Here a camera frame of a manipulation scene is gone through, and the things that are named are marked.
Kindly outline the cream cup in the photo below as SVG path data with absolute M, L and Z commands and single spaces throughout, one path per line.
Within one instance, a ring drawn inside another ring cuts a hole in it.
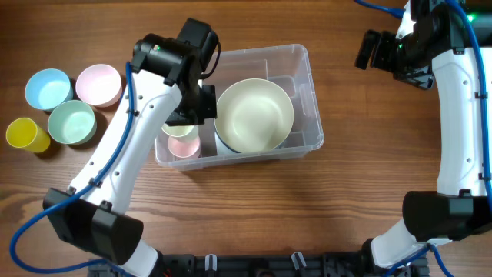
M 170 126 L 163 124 L 161 130 L 179 142 L 191 142 L 198 137 L 198 127 L 196 125 Z

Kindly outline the pink cup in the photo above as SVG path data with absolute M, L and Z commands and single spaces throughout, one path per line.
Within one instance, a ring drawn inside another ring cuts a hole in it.
M 168 149 L 177 159 L 196 159 L 201 154 L 201 140 L 199 137 L 189 142 L 181 142 L 176 138 L 168 138 Z

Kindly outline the cream plate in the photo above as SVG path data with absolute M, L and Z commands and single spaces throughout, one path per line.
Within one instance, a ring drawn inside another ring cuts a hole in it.
M 249 78 L 227 88 L 217 101 L 215 132 L 241 153 L 276 148 L 294 125 L 294 107 L 283 88 L 261 78 Z

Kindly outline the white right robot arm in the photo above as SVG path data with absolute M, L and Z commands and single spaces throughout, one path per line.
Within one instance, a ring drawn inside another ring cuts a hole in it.
M 364 245 L 366 271 L 385 275 L 491 228 L 491 9 L 410 0 L 389 13 L 398 31 L 368 31 L 355 65 L 437 88 L 441 158 L 436 190 L 408 192 L 402 219 Z

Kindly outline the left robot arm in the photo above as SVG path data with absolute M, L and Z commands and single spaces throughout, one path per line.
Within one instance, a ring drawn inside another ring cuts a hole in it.
M 125 66 L 127 88 L 89 163 L 65 191 L 50 189 L 43 214 L 58 237 L 134 276 L 163 276 L 161 253 L 127 215 L 138 173 L 164 124 L 201 125 L 217 115 L 211 75 L 221 45 L 212 31 L 146 35 Z

